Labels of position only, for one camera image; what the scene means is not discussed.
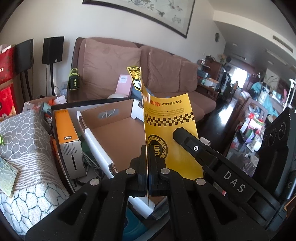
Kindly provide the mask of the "framed flower painting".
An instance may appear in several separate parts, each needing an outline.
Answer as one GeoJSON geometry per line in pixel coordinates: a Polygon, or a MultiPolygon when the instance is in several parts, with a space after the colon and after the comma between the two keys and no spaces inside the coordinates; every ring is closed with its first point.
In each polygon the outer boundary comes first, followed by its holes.
{"type": "Polygon", "coordinates": [[[84,0],[83,4],[127,11],[158,23],[186,38],[191,23],[194,0],[84,0]]]}

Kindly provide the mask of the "grey patterned blanket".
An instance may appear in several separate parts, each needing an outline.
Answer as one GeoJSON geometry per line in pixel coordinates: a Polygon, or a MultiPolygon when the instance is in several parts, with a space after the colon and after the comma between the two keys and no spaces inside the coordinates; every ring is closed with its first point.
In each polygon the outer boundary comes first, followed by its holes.
{"type": "Polygon", "coordinates": [[[69,198],[58,175],[49,130],[35,110],[1,122],[1,159],[18,171],[11,196],[1,193],[1,212],[20,237],[69,198]]]}

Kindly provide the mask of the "blue tissue pack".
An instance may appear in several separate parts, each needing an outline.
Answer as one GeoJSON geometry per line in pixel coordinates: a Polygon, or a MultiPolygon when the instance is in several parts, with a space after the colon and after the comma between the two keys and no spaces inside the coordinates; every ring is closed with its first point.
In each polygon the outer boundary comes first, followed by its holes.
{"type": "Polygon", "coordinates": [[[129,209],[126,209],[122,241],[135,240],[147,231],[146,226],[129,209]]]}

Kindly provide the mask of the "yellow checkered envelope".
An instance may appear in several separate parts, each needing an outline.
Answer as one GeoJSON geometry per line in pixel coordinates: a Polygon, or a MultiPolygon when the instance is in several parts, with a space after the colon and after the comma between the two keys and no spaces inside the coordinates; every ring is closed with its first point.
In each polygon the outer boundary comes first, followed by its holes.
{"type": "Polygon", "coordinates": [[[167,168],[177,171],[183,178],[202,178],[202,166],[173,139],[177,128],[184,128],[198,137],[188,94],[168,98],[155,97],[148,92],[142,81],[141,68],[130,66],[126,69],[135,89],[142,93],[146,145],[153,146],[156,149],[154,153],[165,160],[167,168]]]}

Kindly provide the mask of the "orange WD box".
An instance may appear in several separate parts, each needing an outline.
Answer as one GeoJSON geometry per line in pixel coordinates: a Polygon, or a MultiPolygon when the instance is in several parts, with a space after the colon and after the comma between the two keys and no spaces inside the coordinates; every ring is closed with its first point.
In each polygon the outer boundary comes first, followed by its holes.
{"type": "Polygon", "coordinates": [[[82,159],[81,141],[76,133],[67,109],[55,112],[56,132],[64,164],[71,180],[83,177],[85,167],[82,159]]]}

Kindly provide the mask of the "red tea gift bag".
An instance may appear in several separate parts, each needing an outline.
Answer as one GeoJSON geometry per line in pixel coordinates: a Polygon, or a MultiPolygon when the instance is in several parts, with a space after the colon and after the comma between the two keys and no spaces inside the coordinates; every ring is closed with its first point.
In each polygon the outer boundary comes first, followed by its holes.
{"type": "Polygon", "coordinates": [[[0,58],[0,83],[12,80],[15,76],[15,45],[6,47],[0,58]]]}

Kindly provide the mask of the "red collection gift box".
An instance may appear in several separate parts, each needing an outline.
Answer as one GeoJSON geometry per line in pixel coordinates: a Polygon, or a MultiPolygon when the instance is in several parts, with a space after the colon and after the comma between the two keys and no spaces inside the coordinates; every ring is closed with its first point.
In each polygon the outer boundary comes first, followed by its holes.
{"type": "Polygon", "coordinates": [[[4,121],[12,116],[17,115],[16,98],[15,98],[14,87],[12,84],[1,90],[0,104],[1,104],[1,110],[0,110],[1,121],[4,121]]]}

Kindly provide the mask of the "white helmet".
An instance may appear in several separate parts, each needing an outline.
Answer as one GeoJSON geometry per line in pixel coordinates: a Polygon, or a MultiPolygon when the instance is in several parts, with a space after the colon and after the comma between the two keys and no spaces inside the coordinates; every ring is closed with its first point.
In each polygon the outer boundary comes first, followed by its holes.
{"type": "Polygon", "coordinates": [[[114,93],[108,97],[108,99],[112,99],[112,98],[129,98],[129,96],[122,93],[114,93]]]}

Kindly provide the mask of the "pink booklet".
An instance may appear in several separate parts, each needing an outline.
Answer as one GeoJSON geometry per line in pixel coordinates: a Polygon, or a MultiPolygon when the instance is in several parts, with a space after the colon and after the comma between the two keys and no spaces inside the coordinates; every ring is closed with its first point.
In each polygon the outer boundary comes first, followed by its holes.
{"type": "Polygon", "coordinates": [[[132,92],[132,78],[130,75],[121,74],[118,79],[116,94],[123,94],[124,96],[130,96],[132,92]]]}

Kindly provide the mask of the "green black lantern device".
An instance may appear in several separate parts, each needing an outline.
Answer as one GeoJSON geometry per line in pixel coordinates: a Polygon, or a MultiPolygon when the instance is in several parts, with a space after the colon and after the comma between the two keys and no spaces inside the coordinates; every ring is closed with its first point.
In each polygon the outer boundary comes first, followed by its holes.
{"type": "Polygon", "coordinates": [[[77,68],[73,68],[70,71],[68,78],[68,88],[69,90],[78,90],[80,87],[79,84],[80,75],[77,68]]]}

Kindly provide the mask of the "left black speaker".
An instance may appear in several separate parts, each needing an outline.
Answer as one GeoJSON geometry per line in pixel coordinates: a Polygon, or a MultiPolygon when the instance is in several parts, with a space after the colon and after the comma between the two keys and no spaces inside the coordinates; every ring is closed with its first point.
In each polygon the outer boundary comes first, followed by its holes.
{"type": "Polygon", "coordinates": [[[34,39],[26,40],[16,45],[15,49],[15,68],[16,74],[27,71],[34,64],[33,52],[34,39]]]}

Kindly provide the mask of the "white cardboard box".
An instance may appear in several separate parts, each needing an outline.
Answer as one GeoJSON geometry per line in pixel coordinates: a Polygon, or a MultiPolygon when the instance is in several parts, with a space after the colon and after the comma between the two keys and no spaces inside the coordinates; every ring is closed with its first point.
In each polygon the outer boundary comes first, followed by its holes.
{"type": "Polygon", "coordinates": [[[145,144],[144,111],[136,99],[77,111],[83,138],[107,178],[130,166],[145,144]]]}

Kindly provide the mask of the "brown sofa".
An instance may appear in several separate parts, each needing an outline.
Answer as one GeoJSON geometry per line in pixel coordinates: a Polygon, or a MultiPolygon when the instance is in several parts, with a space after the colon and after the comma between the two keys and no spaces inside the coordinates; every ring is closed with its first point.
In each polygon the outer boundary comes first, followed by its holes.
{"type": "Polygon", "coordinates": [[[68,90],[68,100],[107,99],[115,93],[119,77],[129,66],[142,70],[145,87],[156,97],[188,94],[196,121],[216,108],[216,102],[197,91],[198,65],[170,52],[111,38],[77,38],[72,68],[80,77],[78,90],[68,90]]]}

